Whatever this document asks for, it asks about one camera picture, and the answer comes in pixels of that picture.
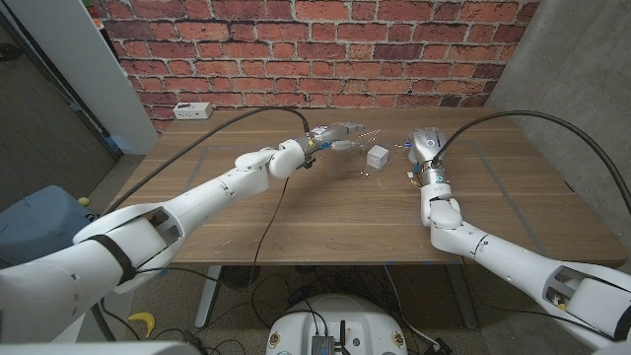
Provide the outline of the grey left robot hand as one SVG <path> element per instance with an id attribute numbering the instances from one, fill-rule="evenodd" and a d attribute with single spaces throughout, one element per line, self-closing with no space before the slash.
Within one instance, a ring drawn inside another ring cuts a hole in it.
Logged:
<path id="1" fill-rule="evenodd" d="M 296 138 L 305 155 L 301 168 L 309 169 L 316 161 L 315 152 L 330 149 L 332 151 L 347 151 L 362 146 L 359 142 L 347 139 L 350 133 L 365 131 L 366 126 L 353 122 L 335 122 L 329 125 L 317 126 L 305 135 Z"/>

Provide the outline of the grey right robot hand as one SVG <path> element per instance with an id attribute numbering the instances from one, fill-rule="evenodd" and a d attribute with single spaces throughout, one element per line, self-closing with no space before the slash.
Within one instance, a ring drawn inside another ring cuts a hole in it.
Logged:
<path id="1" fill-rule="evenodd" d="M 445 183 L 447 179 L 440 155 L 447 142 L 445 134 L 436 127 L 420 128 L 408 135 L 408 142 L 408 160 L 421 184 Z"/>

